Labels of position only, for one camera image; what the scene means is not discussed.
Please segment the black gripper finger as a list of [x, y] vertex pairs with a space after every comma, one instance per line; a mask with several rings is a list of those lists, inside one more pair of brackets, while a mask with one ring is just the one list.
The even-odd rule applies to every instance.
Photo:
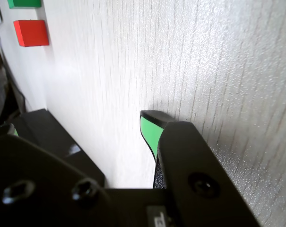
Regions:
[[259, 223], [191, 122], [140, 112], [140, 131], [161, 168], [182, 227], [257, 227]]
[[109, 198], [87, 175], [0, 127], [0, 227], [113, 227]]

